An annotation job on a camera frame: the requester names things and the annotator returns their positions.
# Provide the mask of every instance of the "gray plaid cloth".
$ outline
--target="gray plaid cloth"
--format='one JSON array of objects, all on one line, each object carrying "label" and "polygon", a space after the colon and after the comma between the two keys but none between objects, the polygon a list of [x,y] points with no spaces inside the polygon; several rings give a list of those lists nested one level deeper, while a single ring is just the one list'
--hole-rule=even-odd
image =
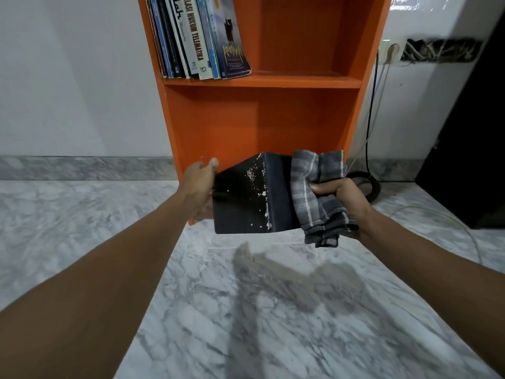
[{"label": "gray plaid cloth", "polygon": [[297,150],[291,161],[291,195],[294,210],[305,232],[305,243],[337,247],[338,236],[358,229],[342,202],[335,196],[318,196],[309,182],[322,183],[344,178],[344,151],[317,154]]}]

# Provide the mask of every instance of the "person's left hand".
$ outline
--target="person's left hand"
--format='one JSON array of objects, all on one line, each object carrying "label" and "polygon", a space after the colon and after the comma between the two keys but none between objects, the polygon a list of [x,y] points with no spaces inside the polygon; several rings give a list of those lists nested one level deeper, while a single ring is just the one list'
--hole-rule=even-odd
[{"label": "person's left hand", "polygon": [[177,193],[188,204],[190,218],[196,216],[208,201],[218,167],[218,159],[212,158],[208,166],[195,162],[184,172]]}]

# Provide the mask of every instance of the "hand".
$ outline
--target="hand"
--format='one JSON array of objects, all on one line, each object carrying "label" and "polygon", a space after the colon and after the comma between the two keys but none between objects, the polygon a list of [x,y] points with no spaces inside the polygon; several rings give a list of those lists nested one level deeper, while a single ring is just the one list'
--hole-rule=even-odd
[{"label": "hand", "polygon": [[218,167],[218,159],[212,158],[208,166],[196,162],[184,172],[177,194],[188,205],[190,218],[196,216],[208,201]]},{"label": "hand", "polygon": [[317,195],[334,193],[342,201],[350,216],[356,220],[357,225],[360,228],[367,227],[369,217],[374,210],[352,179],[342,178],[309,185]]}]

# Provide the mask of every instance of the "person's left arm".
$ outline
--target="person's left arm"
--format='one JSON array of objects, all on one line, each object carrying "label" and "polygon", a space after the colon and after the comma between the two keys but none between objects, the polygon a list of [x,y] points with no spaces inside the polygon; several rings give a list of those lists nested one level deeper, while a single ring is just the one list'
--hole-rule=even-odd
[{"label": "person's left arm", "polygon": [[0,377],[112,378],[217,167],[189,167],[156,210],[0,312]]}]

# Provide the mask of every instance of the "white book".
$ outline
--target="white book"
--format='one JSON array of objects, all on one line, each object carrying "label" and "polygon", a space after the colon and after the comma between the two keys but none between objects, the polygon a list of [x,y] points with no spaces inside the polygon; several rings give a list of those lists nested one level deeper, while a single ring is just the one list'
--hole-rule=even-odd
[{"label": "white book", "polygon": [[189,31],[189,23],[186,17],[184,1],[185,0],[170,0],[170,5],[172,6],[177,30],[179,31],[184,52],[186,53],[189,71],[192,75],[198,75],[199,72],[196,66],[196,52],[194,50],[193,39],[191,38]]},{"label": "white book", "polygon": [[205,43],[204,29],[201,26],[200,12],[196,0],[184,0],[186,6],[186,16],[188,18],[189,31],[193,39],[194,51],[196,54],[196,66],[200,80],[214,78],[212,74],[209,52]]},{"label": "white book", "polygon": [[170,0],[165,0],[165,4],[167,4],[168,16],[170,18],[170,24],[172,25],[172,30],[174,31],[175,43],[177,44],[177,49],[179,50],[179,56],[181,58],[184,74],[186,75],[186,78],[191,78],[187,65],[186,54],[184,54],[184,49],[182,47],[181,40],[179,39],[179,29],[177,29],[177,24],[175,22],[174,9],[172,7],[172,3],[170,2]]}]

